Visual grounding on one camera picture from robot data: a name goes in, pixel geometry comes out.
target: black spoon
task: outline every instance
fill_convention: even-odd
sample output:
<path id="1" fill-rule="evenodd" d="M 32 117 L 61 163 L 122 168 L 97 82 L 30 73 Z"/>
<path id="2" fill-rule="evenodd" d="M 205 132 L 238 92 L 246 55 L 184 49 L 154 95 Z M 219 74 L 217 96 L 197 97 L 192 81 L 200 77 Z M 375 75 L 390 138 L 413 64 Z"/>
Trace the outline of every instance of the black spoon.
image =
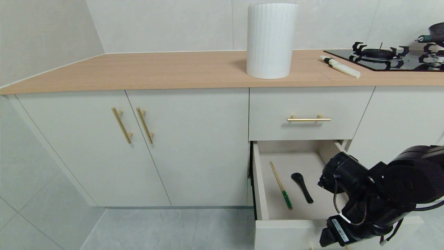
<path id="1" fill-rule="evenodd" d="M 311 198 L 310 194 L 308 193 L 307 187 L 305 186 L 304 177 L 302 176 L 302 174 L 301 173 L 294 173 L 291 175 L 291 178 L 293 179 L 293 181 L 295 183 L 297 183 L 301 187 L 302 192 L 303 192 L 307 202 L 310 204 L 313 203 L 313 199 Z"/>

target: gas stove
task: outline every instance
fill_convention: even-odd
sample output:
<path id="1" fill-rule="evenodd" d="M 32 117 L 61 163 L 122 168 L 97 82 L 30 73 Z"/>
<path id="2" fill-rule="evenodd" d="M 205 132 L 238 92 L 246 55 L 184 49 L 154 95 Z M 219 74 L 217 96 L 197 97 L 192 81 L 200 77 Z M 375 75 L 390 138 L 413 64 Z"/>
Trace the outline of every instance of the gas stove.
<path id="1" fill-rule="evenodd" d="M 352 49 L 324 51 L 373 71 L 444 72 L 444 50 L 436 44 L 427 44 L 423 51 L 410 51 L 408 46 L 390 49 L 365 48 L 366 46 L 362 42 L 356 42 Z M 436 46 L 438 50 L 432 51 L 432 46 Z"/>

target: ribbed white container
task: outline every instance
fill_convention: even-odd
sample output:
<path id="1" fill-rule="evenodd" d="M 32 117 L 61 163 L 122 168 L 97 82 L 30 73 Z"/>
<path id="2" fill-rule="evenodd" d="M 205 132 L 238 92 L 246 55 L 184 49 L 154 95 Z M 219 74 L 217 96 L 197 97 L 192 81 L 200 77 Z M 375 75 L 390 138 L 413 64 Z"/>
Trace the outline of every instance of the ribbed white container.
<path id="1" fill-rule="evenodd" d="M 290 74 L 297 4 L 248 7 L 247 74 L 277 79 Z"/>

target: chopsticks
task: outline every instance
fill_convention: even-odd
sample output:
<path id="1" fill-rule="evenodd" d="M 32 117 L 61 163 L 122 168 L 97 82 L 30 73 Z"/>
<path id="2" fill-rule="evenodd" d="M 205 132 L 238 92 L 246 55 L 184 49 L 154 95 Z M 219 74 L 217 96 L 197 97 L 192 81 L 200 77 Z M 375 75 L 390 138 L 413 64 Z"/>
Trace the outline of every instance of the chopsticks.
<path id="1" fill-rule="evenodd" d="M 287 192 L 284 189 L 284 186 L 282 185 L 281 179 L 279 178 L 278 173 L 276 172 L 276 169 L 274 168 L 273 163 L 270 161 L 271 169 L 273 170 L 274 176 L 276 177 L 277 183 L 279 184 L 279 188 L 281 189 L 282 194 L 284 195 L 285 202 L 287 203 L 288 209 L 292 210 L 293 205 L 291 205 L 290 198 L 287 195 Z"/>

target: white cabinet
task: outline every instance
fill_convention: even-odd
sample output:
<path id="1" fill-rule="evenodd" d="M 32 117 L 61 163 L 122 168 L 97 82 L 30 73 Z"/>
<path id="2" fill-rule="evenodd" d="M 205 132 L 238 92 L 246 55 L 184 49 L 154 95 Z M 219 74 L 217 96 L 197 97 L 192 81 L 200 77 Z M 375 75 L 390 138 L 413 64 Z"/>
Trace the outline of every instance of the white cabinet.
<path id="1" fill-rule="evenodd" d="M 250 89 L 251 141 L 352 139 L 374 87 Z M 330 121 L 287 121 L 288 118 Z"/>
<path id="2" fill-rule="evenodd" d="M 127 94 L 134 111 L 145 110 L 148 147 L 173 206 L 247 205 L 248 89 Z"/>
<path id="3" fill-rule="evenodd" d="M 376 87 L 348 153 L 367 168 L 416 145 L 442 144 L 444 87 Z"/>
<path id="4" fill-rule="evenodd" d="M 17 95 L 99 206 L 170 206 L 124 91 Z M 119 115 L 129 144 L 111 108 Z"/>
<path id="5" fill-rule="evenodd" d="M 325 164 L 344 151 L 335 141 L 258 141 L 253 144 L 254 197 L 256 201 L 255 250 L 345 249 L 338 243 L 321 248 L 319 239 L 328 217 L 336 215 L 333 194 L 317 186 Z M 293 209 L 289 210 L 270 167 L 273 162 Z M 291 179 L 299 172 L 314 200 L 308 204 L 301 189 Z M 338 195 L 340 209 L 346 198 Z M 418 216 L 406 217 L 396 236 L 385 246 L 379 238 L 350 244 L 356 250 L 392 250 L 417 230 L 423 221 Z"/>

